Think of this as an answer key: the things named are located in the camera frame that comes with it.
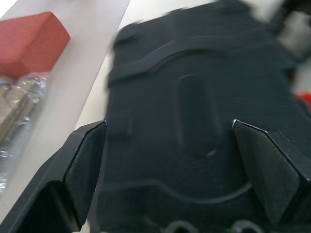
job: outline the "red object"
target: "red object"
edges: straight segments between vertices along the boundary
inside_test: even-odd
[[[0,21],[0,75],[50,71],[69,40],[52,12]]]
[[[311,108],[311,93],[297,94],[297,96],[306,101],[308,106]]]

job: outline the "clear plastic packaging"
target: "clear plastic packaging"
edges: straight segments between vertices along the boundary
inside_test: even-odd
[[[15,84],[0,79],[0,199],[27,144],[45,96],[47,77],[48,73],[32,73]]]

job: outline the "red block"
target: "red block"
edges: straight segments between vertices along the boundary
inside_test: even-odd
[[[52,12],[0,21],[0,75],[50,71],[69,40]]]

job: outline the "red eraser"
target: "red eraser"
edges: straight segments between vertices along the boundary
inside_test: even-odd
[[[50,71],[69,40],[52,12],[0,21],[0,75]]]

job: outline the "plastic bag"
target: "plastic bag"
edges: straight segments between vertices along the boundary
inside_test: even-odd
[[[27,144],[31,123],[45,96],[48,73],[21,77],[15,85],[0,80],[0,199]]]

